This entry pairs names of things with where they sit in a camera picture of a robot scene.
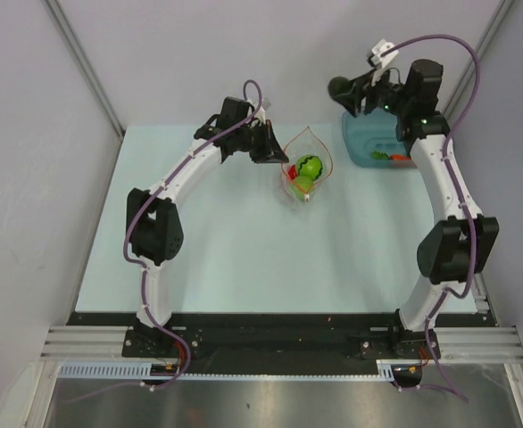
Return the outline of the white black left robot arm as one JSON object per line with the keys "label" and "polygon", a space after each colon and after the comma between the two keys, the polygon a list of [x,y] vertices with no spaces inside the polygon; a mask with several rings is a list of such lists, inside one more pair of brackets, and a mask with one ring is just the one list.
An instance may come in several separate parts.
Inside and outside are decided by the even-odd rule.
{"label": "white black left robot arm", "polygon": [[187,152],[161,180],[128,194],[123,257],[141,271],[137,323],[146,329],[143,347],[156,357],[167,354],[173,345],[172,333],[164,329],[172,309],[161,273],[184,241],[179,209],[207,174],[238,152],[255,164],[288,162],[262,101],[225,98],[220,113],[195,131]]}

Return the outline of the green striped toy watermelon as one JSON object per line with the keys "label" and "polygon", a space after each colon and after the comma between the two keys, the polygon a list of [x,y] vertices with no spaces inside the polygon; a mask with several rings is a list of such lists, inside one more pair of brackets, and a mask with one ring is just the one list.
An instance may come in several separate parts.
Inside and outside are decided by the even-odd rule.
{"label": "green striped toy watermelon", "polygon": [[319,179],[323,172],[323,163],[319,156],[308,154],[300,157],[296,164],[297,176],[307,176],[312,181]]}

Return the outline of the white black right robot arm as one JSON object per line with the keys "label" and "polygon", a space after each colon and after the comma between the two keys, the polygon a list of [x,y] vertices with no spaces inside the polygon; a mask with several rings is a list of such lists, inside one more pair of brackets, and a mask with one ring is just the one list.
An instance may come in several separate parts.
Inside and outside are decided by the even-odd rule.
{"label": "white black right robot arm", "polygon": [[487,217],[469,196],[452,148],[452,131],[437,110],[443,66],[419,59],[403,83],[379,69],[353,79],[328,83],[331,99],[353,117],[376,109],[396,119],[395,137],[403,145],[426,187],[434,225],[418,246],[419,279],[387,328],[384,340],[362,342],[380,357],[416,358],[435,350],[433,331],[441,307],[450,296],[463,299],[475,274],[481,272],[499,234],[495,217]]}

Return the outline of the red toy fruit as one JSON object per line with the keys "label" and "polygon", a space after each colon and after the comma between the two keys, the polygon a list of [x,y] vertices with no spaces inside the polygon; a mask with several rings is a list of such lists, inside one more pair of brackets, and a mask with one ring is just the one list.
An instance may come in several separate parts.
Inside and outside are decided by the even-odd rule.
{"label": "red toy fruit", "polygon": [[295,180],[297,178],[297,171],[295,165],[292,165],[287,171],[287,176],[290,180]]}

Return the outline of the clear zip bag orange zipper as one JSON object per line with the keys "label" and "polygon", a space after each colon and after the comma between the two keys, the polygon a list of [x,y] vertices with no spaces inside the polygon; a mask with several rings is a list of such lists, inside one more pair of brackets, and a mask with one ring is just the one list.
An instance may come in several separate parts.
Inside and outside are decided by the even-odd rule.
{"label": "clear zip bag orange zipper", "polygon": [[289,203],[305,206],[333,172],[331,152],[310,127],[299,132],[283,150],[288,162],[280,166],[281,188]]}

